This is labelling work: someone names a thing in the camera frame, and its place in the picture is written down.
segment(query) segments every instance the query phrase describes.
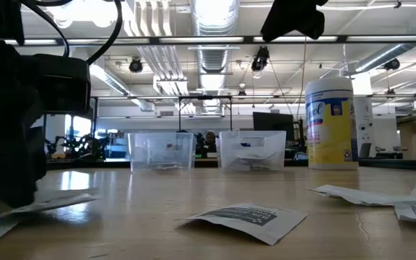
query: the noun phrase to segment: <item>black cable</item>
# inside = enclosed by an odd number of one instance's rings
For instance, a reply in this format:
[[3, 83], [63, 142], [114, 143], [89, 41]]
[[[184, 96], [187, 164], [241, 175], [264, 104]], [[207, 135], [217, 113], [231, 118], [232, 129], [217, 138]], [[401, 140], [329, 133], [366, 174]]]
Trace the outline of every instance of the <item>black cable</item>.
[[64, 42], [64, 47], [65, 47], [65, 49], [64, 49], [64, 57], [70, 56], [70, 46], [69, 46], [69, 42], [67, 42], [64, 34], [59, 29], [59, 27], [56, 25], [56, 23], [49, 17], [49, 15], [47, 15], [45, 12], [43, 12], [43, 10], [40, 9], [40, 7], [38, 7], [38, 6], [34, 5], [34, 4], [28, 4], [26, 1], [23, 1], [22, 3], [26, 7], [28, 7], [32, 11], [34, 11], [34, 13], [36, 13], [41, 18], [43, 18], [46, 22], [48, 22], [48, 24], [50, 24], [52, 27], [54, 27], [54, 29], [59, 33], [59, 35], [62, 38], [62, 41]]
[[112, 35], [109, 37], [107, 42], [104, 46], [100, 47], [100, 49], [94, 53], [86, 62], [91, 65], [94, 61], [97, 61], [115, 42], [118, 34], [120, 33], [121, 26], [123, 25], [123, 14], [121, 13], [121, 0], [113, 0], [116, 5], [116, 11], [118, 13], [118, 17], [116, 18], [115, 29], [113, 29]]
[[58, 1], [35, 1], [35, 4], [40, 7], [59, 7], [68, 4], [73, 0], [58, 0]]

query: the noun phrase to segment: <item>wooden table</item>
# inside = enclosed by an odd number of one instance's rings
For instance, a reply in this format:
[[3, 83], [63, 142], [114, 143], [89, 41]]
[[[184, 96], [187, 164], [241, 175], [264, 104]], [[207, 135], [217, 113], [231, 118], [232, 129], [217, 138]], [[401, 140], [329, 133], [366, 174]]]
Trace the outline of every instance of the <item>wooden table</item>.
[[[416, 259], [416, 224], [398, 222], [391, 207], [360, 207], [306, 191], [332, 184], [409, 194], [415, 183], [415, 171], [378, 168], [50, 172], [40, 189], [98, 187], [102, 199], [45, 212], [17, 226], [0, 240], [0, 259]], [[174, 221], [240, 202], [309, 216], [275, 246], [205, 222]]]

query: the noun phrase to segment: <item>plastic bin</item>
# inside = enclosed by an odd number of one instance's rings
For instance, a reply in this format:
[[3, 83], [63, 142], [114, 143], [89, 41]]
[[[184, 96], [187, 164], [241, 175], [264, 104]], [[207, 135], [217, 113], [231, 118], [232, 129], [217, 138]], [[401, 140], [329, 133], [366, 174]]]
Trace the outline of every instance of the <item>plastic bin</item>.
[[226, 131], [220, 133], [223, 170], [281, 170], [286, 131]]
[[190, 170], [194, 167], [194, 143], [190, 133], [128, 134], [131, 172]]

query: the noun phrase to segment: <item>ceiling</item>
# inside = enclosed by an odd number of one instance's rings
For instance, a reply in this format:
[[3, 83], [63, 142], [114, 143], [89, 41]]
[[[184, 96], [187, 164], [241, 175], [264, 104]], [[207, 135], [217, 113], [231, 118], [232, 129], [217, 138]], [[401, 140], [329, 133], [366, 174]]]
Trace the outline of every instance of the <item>ceiling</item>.
[[[328, 7], [363, 7], [369, 1], [366, 0], [330, 0]], [[375, 1], [373, 6], [395, 4], [396, 1]], [[240, 13], [238, 17], [237, 35], [260, 35], [261, 27], [266, 19], [269, 8], [247, 7], [258, 1], [241, 0]], [[416, 1], [403, 1], [403, 4], [416, 4]], [[177, 36], [190, 36], [192, 33], [191, 15], [179, 13], [176, 7], [187, 7], [187, 0], [172, 0], [173, 7], [170, 13], [172, 31]], [[406, 34], [416, 27], [416, 8], [401, 7], [399, 9], [370, 9], [360, 11], [322, 11], [326, 17], [325, 35], [380, 35], [380, 34]], [[41, 18], [34, 13], [25, 10], [22, 13], [24, 29], [27, 38], [49, 38], [57, 37], [56, 32], [49, 27]], [[109, 36], [113, 26], [108, 28], [96, 27], [92, 22], [74, 22], [72, 26], [63, 30], [68, 38], [97, 38]], [[124, 31], [120, 36], [126, 37]], [[360, 61], [372, 53], [382, 49], [384, 44], [347, 44], [346, 59], [349, 62]], [[275, 74], [271, 64], [268, 65], [262, 77], [253, 79], [250, 66], [251, 57], [257, 52], [258, 45], [239, 45], [239, 50], [231, 51], [229, 73], [227, 76], [223, 94], [235, 95], [240, 89], [241, 82], [246, 84], [247, 94], [280, 94], [279, 84], [285, 93], [300, 94], [302, 87], [308, 82], [318, 79], [331, 68], [345, 61], [344, 48], [340, 44], [319, 44], [319, 45], [270, 45], [269, 52], [274, 65]], [[61, 54], [62, 48], [20, 48], [22, 53], [57, 53]], [[188, 79], [188, 90], [194, 91], [199, 85], [197, 76], [195, 51], [188, 50], [188, 46], [176, 47], [179, 61], [183, 68], [184, 76]], [[95, 48], [87, 48], [88, 53], [93, 53]], [[144, 71], [140, 74], [132, 74], [129, 69], [129, 62], [132, 57], [139, 56], [137, 47], [134, 46], [113, 46], [104, 55], [105, 67], [125, 82], [128, 88], [135, 95], [156, 95], [153, 90], [153, 73], [144, 62]], [[398, 57], [402, 67], [409, 66], [416, 62], [416, 48]], [[388, 85], [393, 86], [403, 82], [416, 79], [416, 66], [410, 67], [395, 76], [389, 77], [389, 81], [378, 75], [384, 71], [373, 71], [372, 91], [383, 92]], [[92, 78], [93, 94], [95, 95], [117, 95], [107, 84], [99, 79]], [[414, 93], [416, 86], [400, 90], [399, 93]], [[402, 102], [412, 102], [413, 99], [404, 99]], [[123, 105], [123, 102], [116, 102], [116, 105]]]

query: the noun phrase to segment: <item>white bottle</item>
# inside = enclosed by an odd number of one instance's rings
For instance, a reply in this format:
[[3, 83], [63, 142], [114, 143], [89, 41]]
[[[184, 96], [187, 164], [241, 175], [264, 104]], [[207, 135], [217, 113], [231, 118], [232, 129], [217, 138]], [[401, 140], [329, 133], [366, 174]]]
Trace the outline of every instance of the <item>white bottle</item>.
[[309, 168], [355, 170], [358, 138], [350, 79], [310, 82], [305, 91]]

